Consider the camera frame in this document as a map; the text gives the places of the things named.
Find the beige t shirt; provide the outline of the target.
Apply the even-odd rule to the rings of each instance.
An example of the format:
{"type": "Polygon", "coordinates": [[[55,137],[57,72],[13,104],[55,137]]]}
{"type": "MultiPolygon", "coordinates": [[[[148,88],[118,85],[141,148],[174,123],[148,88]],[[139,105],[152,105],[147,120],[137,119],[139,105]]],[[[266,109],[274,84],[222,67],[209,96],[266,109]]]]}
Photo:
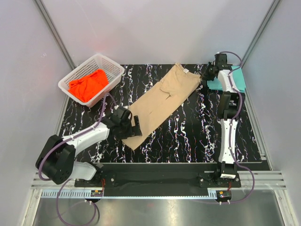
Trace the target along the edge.
{"type": "Polygon", "coordinates": [[[134,116],[138,116],[142,135],[123,139],[122,142],[132,150],[138,148],[193,93],[200,82],[199,74],[191,73],[176,63],[160,81],[128,107],[134,116]]]}

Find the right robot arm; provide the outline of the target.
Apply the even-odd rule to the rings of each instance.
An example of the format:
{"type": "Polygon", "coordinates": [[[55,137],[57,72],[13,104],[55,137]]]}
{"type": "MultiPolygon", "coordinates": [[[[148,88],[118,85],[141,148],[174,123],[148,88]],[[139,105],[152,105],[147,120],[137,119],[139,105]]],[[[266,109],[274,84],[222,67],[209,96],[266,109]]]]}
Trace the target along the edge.
{"type": "Polygon", "coordinates": [[[222,94],[217,108],[217,116],[220,119],[222,128],[221,150],[213,176],[215,184],[221,187],[238,180],[238,162],[235,157],[236,131],[245,100],[233,78],[234,71],[238,70],[241,65],[234,69],[228,63],[227,54],[238,56],[230,51],[216,53],[214,56],[215,60],[208,63],[206,72],[202,77],[205,84],[217,78],[222,86],[222,94]]]}

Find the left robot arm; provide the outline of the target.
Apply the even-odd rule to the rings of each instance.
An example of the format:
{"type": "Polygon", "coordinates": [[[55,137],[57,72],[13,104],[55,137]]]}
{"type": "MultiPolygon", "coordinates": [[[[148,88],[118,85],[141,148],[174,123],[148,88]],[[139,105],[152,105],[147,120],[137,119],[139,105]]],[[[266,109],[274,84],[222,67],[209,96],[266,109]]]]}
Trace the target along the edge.
{"type": "Polygon", "coordinates": [[[123,140],[141,135],[139,117],[118,106],[109,116],[101,116],[97,122],[79,132],[65,137],[49,137],[35,164],[39,178],[57,185],[78,179],[97,186],[102,180],[100,166],[78,162],[75,160],[77,155],[109,137],[123,140]]]}

